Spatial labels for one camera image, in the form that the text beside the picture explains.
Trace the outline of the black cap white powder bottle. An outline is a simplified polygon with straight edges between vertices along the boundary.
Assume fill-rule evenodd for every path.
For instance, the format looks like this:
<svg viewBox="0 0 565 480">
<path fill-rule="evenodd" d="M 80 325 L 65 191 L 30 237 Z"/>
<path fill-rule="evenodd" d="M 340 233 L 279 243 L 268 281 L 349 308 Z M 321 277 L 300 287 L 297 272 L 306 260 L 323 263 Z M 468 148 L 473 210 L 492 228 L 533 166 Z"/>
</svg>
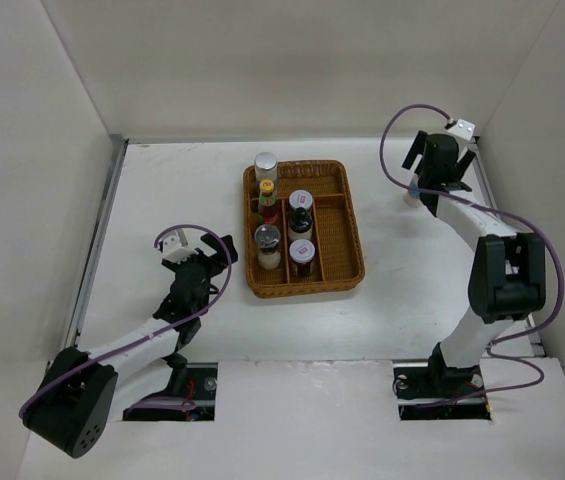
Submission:
<svg viewBox="0 0 565 480">
<path fill-rule="evenodd" d="M 311 240 L 312 232 L 313 219 L 310 212 L 304 207 L 294 209 L 288 219 L 289 241 Z"/>
</svg>

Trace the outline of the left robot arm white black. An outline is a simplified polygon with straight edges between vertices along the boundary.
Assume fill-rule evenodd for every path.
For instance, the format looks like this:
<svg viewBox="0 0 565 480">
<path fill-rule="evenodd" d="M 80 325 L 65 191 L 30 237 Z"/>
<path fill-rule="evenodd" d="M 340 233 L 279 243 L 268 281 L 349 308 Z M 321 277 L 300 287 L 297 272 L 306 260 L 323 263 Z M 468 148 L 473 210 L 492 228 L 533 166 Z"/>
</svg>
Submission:
<svg viewBox="0 0 565 480">
<path fill-rule="evenodd" d="M 85 455 L 99 440 L 107 423 L 119 384 L 156 361 L 152 386 L 168 399 L 186 387 L 186 364 L 181 350 L 201 328 L 201 318 L 224 294 L 215 286 L 219 275 L 229 278 L 238 260 L 231 236 L 202 228 L 201 241 L 211 254 L 189 245 L 187 225 L 161 232 L 153 247 L 161 264 L 173 275 L 165 298 L 152 316 L 136 330 L 102 347 L 60 351 L 38 387 L 23 404 L 23 425 L 71 458 Z"/>
</svg>

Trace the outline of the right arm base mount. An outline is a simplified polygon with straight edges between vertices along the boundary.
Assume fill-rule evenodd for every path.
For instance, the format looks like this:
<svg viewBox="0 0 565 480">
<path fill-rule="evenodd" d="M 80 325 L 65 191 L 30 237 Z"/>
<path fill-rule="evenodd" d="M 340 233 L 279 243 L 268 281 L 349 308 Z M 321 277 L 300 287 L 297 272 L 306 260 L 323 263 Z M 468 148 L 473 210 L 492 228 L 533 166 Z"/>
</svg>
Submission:
<svg viewBox="0 0 565 480">
<path fill-rule="evenodd" d="M 484 387 L 479 366 L 437 377 L 426 362 L 393 365 L 393 392 L 403 421 L 490 420 L 485 396 L 458 400 Z"/>
</svg>

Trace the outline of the blue label bottle silver cap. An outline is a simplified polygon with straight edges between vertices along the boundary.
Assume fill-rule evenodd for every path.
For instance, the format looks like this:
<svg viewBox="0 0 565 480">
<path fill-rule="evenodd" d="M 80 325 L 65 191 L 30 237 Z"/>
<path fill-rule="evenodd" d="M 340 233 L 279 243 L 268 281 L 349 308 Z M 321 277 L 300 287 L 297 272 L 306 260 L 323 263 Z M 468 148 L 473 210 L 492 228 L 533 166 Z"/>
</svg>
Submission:
<svg viewBox="0 0 565 480">
<path fill-rule="evenodd" d="M 411 208 L 419 208 L 421 206 L 418 181 L 418 175 L 414 174 L 409 182 L 409 188 L 404 194 L 404 201 Z"/>
</svg>

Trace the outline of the dark spice jar white lid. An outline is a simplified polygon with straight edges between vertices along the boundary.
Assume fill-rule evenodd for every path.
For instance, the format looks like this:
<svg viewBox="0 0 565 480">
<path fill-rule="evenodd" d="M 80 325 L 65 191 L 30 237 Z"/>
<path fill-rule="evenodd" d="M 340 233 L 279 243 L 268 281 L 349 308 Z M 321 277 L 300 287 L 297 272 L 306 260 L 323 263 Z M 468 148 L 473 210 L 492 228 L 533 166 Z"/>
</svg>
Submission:
<svg viewBox="0 0 565 480">
<path fill-rule="evenodd" d="M 289 247 L 291 270 L 295 276 L 308 277 L 313 272 L 316 248 L 311 240 L 298 239 Z"/>
</svg>

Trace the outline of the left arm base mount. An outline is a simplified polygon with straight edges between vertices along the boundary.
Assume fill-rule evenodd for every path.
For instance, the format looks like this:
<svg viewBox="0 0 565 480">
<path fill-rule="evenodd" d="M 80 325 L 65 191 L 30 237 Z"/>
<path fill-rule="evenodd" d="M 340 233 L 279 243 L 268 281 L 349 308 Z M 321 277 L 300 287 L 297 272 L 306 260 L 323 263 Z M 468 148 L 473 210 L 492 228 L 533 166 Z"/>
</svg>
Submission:
<svg viewBox="0 0 565 480">
<path fill-rule="evenodd" d="M 174 369 L 168 383 L 123 410 L 126 422 L 211 422 L 215 420 L 217 363 L 189 363 Z"/>
</svg>

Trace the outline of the black top salt grinder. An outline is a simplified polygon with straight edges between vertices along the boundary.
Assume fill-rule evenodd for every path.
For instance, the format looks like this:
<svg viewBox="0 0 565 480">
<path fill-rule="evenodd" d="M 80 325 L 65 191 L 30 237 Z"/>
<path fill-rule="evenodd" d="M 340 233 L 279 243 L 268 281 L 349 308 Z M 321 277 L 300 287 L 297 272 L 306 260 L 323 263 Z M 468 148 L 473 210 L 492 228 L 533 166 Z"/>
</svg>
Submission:
<svg viewBox="0 0 565 480">
<path fill-rule="evenodd" d="M 260 225 L 254 233 L 258 264 L 265 270 L 276 269 L 281 262 L 279 229 L 272 224 Z"/>
</svg>

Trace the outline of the satay sauce jar white lid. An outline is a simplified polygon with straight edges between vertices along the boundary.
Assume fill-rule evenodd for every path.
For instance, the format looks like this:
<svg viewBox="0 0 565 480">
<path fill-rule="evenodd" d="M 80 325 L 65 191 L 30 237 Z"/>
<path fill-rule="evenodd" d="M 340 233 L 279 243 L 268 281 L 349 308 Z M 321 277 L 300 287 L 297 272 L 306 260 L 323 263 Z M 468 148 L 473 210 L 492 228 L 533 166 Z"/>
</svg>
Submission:
<svg viewBox="0 0 565 480">
<path fill-rule="evenodd" d="M 303 208 L 309 213 L 312 212 L 314 199 L 313 195 L 307 190 L 298 189 L 293 191 L 289 195 L 288 201 L 290 208 L 293 211 L 297 210 L 298 208 Z"/>
</svg>

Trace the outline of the red sauce bottle yellow cap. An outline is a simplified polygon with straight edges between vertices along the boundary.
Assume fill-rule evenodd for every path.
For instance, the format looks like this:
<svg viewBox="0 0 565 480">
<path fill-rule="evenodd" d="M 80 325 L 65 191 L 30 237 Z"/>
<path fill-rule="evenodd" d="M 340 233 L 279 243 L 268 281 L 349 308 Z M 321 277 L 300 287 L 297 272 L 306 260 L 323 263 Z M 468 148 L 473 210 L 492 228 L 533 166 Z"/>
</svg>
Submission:
<svg viewBox="0 0 565 480">
<path fill-rule="evenodd" d="M 275 183 L 263 179 L 259 184 L 258 215 L 262 224 L 274 225 L 278 221 L 279 207 Z"/>
</svg>

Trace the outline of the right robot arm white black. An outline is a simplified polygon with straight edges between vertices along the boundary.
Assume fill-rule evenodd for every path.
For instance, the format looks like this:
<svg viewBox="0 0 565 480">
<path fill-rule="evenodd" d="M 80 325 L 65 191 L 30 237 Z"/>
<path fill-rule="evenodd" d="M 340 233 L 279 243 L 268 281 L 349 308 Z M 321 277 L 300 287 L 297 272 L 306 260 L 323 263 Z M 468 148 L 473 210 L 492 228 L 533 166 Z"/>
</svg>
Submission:
<svg viewBox="0 0 565 480">
<path fill-rule="evenodd" d="M 463 176 L 475 154 L 460 152 L 448 134 L 420 131 L 402 164 L 415 170 L 422 205 L 450 226 L 472 250 L 469 307 L 429 357 L 426 384 L 445 396 L 469 380 L 489 344 L 546 301 L 545 247 L 535 233 L 520 233 L 479 204 Z"/>
</svg>

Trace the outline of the blue label bead bottle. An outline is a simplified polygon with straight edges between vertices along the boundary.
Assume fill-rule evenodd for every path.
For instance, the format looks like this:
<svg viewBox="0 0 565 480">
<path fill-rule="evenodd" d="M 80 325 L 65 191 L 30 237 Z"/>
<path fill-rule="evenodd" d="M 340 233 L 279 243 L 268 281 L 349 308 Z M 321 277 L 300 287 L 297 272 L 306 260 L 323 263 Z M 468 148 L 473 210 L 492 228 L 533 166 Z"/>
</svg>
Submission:
<svg viewBox="0 0 565 480">
<path fill-rule="evenodd" d="M 278 178 L 278 159 L 272 152 L 261 152 L 254 158 L 256 182 L 268 179 L 273 182 Z"/>
</svg>

